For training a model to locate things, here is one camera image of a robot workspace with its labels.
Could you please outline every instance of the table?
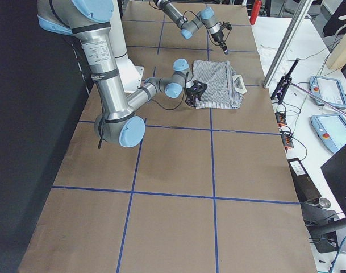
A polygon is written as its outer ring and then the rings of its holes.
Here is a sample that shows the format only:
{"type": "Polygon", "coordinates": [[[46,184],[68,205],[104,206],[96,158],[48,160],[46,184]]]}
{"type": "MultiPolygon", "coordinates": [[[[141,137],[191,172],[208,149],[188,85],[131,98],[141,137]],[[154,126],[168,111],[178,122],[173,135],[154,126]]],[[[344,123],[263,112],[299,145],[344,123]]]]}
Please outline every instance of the table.
{"type": "MultiPolygon", "coordinates": [[[[257,18],[256,24],[252,27],[256,45],[278,48],[282,37],[284,36],[284,33],[290,23],[290,20],[290,18],[257,18]]],[[[286,58],[288,60],[295,60],[295,58],[297,57],[305,58],[318,53],[325,47],[326,46],[324,45],[312,22],[309,19],[305,19],[292,44],[289,47],[286,58]]],[[[292,73],[293,83],[308,82],[310,76],[315,76],[317,71],[320,70],[323,61],[327,57],[328,53],[329,51],[326,49],[323,52],[308,58],[307,60],[301,60],[292,73]]],[[[332,72],[332,70],[329,70],[325,66],[322,76],[330,72],[332,72]]],[[[277,74],[276,79],[279,80],[281,76],[282,75],[277,74]]],[[[327,77],[339,79],[346,93],[346,79],[344,78],[340,70],[334,71],[327,77]]],[[[271,83],[269,87],[270,93],[274,91],[276,85],[277,82],[271,83]]],[[[301,87],[308,89],[309,84],[301,84],[301,87]]],[[[327,114],[329,112],[326,108],[323,109],[321,106],[314,104],[312,99],[307,98],[305,100],[305,94],[292,86],[289,88],[284,102],[297,107],[301,107],[301,104],[304,102],[302,107],[302,114],[300,114],[297,120],[297,129],[295,131],[295,137],[303,142],[303,144],[308,149],[308,155],[302,163],[321,195],[330,200],[332,204],[331,209],[334,209],[337,212],[341,212],[342,210],[338,206],[338,203],[336,202],[332,192],[330,191],[326,183],[326,180],[324,179],[322,171],[320,170],[320,166],[323,165],[332,156],[332,154],[324,147],[324,145],[322,145],[322,143],[316,136],[315,131],[312,129],[309,121],[312,115],[327,114]]],[[[291,106],[287,106],[287,109],[297,111],[296,108],[291,106]]],[[[287,118],[289,127],[294,127],[295,119],[296,115],[287,118]]],[[[303,158],[305,149],[295,140],[294,145],[295,149],[289,150],[287,152],[287,158],[303,158]]],[[[329,262],[333,260],[335,253],[320,254],[316,251],[314,246],[312,246],[312,251],[315,257],[318,271],[327,271],[329,268],[329,262]],[[326,261],[326,263],[319,263],[319,260],[324,260],[326,261]]],[[[346,269],[346,255],[339,256],[334,272],[340,272],[341,268],[346,269]]]]}
{"type": "Polygon", "coordinates": [[[177,58],[229,60],[248,89],[242,107],[150,102],[137,113],[140,145],[98,150],[93,91],[19,272],[315,272],[246,8],[212,7],[234,26],[228,56],[204,30],[184,41],[161,11],[134,1],[123,17],[128,54],[144,78],[170,76],[177,58]]]}

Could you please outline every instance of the white wall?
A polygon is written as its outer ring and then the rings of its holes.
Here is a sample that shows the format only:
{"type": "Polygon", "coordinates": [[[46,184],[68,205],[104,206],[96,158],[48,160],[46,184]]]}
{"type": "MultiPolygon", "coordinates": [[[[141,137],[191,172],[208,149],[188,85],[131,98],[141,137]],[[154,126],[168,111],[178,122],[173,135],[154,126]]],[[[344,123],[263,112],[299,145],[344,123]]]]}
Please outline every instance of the white wall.
{"type": "Polygon", "coordinates": [[[341,3],[342,3],[342,0],[323,0],[323,5],[327,8],[327,10],[332,15],[341,3]]]}

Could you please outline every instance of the sticker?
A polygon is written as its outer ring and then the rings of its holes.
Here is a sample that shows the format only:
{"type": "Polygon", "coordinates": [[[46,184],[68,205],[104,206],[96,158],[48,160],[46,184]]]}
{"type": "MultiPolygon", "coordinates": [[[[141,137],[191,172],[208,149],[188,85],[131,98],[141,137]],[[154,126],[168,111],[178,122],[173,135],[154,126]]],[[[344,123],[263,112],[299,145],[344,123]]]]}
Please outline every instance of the sticker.
{"type": "Polygon", "coordinates": [[[300,165],[299,161],[290,162],[291,167],[297,175],[305,175],[303,167],[300,165]]]}
{"type": "Polygon", "coordinates": [[[82,44],[89,65],[102,64],[111,60],[109,47],[106,41],[82,44]]]}

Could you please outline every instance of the white table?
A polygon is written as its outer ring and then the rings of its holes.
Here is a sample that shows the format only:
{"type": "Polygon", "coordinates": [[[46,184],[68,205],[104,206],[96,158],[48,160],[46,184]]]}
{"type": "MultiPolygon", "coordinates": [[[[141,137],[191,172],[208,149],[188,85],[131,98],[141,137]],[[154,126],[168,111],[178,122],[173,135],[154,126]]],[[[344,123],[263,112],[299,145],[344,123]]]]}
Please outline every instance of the white table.
{"type": "MultiPolygon", "coordinates": [[[[290,23],[290,18],[266,18],[258,17],[256,24],[252,26],[253,34],[255,37],[255,42],[257,46],[264,46],[270,48],[278,48],[280,42],[286,32],[287,27],[290,23]]],[[[317,33],[315,27],[309,19],[305,19],[302,22],[302,25],[296,34],[293,42],[291,43],[289,50],[287,51],[286,57],[288,60],[295,60],[296,58],[305,58],[310,55],[318,53],[320,50],[324,49],[322,39],[317,33]]],[[[320,70],[324,59],[327,57],[329,51],[326,49],[323,52],[308,58],[307,60],[301,60],[294,72],[292,73],[293,83],[298,82],[308,82],[311,76],[315,76],[320,70]]],[[[322,76],[331,72],[326,66],[324,66],[322,76]]],[[[277,80],[283,76],[278,74],[275,76],[277,80]]],[[[330,78],[337,78],[341,81],[342,86],[346,93],[346,79],[341,73],[340,69],[328,75],[330,78]]],[[[269,87],[270,93],[272,93],[277,85],[277,82],[273,81],[269,87]]],[[[309,84],[300,84],[301,87],[306,90],[309,88],[309,84]]],[[[287,94],[284,98],[284,102],[301,107],[305,100],[306,94],[300,91],[299,89],[291,86],[287,91],[287,94]]],[[[297,109],[287,106],[287,110],[298,111],[297,109]]],[[[331,190],[329,189],[327,182],[324,179],[320,166],[323,165],[332,154],[325,148],[317,137],[315,131],[310,125],[310,117],[312,115],[318,114],[327,114],[331,113],[327,108],[316,105],[313,100],[308,96],[303,104],[302,113],[299,115],[297,120],[297,128],[295,130],[294,136],[299,139],[308,150],[308,155],[305,160],[302,161],[305,169],[312,178],[314,184],[318,188],[321,195],[325,198],[328,198],[332,204],[331,209],[336,212],[341,212],[337,201],[335,200],[331,190]]],[[[292,115],[287,117],[288,126],[292,129],[294,128],[296,115],[294,113],[288,113],[292,115]]],[[[287,152],[287,158],[298,157],[302,159],[305,155],[305,149],[298,142],[294,140],[294,149],[291,149],[287,152]]],[[[328,272],[330,267],[330,262],[333,261],[335,257],[335,252],[320,254],[317,252],[314,245],[312,245],[312,251],[315,259],[315,263],[318,271],[328,272]]],[[[340,272],[340,270],[346,269],[346,254],[340,254],[337,259],[334,272],[340,272]]]]}

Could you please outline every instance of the black stand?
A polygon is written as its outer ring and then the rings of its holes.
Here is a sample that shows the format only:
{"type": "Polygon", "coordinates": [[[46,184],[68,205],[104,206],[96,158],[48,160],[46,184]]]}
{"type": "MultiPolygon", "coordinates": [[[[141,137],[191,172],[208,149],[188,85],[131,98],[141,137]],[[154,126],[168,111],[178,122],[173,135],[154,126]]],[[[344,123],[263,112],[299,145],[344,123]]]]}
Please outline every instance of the black stand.
{"type": "MultiPolygon", "coordinates": [[[[338,220],[338,216],[333,215],[336,213],[334,210],[324,210],[305,203],[301,203],[301,207],[305,223],[310,224],[307,228],[318,252],[338,251],[339,244],[346,236],[346,218],[338,220]]],[[[346,241],[341,251],[346,252],[346,241]]]]}
{"type": "Polygon", "coordinates": [[[300,59],[296,59],[294,64],[291,66],[289,72],[285,74],[283,77],[281,77],[279,83],[277,84],[273,94],[271,95],[270,99],[273,100],[275,97],[278,98],[278,104],[282,104],[282,101],[284,100],[284,96],[286,94],[286,91],[288,90],[290,83],[291,83],[291,73],[293,72],[294,68],[297,66],[300,59]]]}

